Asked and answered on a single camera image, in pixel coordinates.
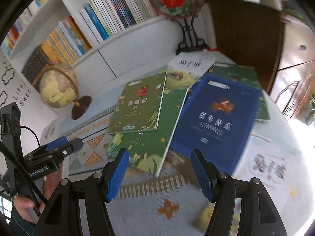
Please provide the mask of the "person's left hand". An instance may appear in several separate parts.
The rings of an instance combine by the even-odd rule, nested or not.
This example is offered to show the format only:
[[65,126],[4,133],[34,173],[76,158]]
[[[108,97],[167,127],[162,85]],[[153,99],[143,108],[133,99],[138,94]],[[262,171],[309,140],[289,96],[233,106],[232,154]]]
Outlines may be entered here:
[[13,205],[22,219],[32,224],[37,224],[37,222],[32,219],[27,211],[27,209],[32,210],[35,207],[35,204],[31,199],[23,195],[16,195],[13,197]]

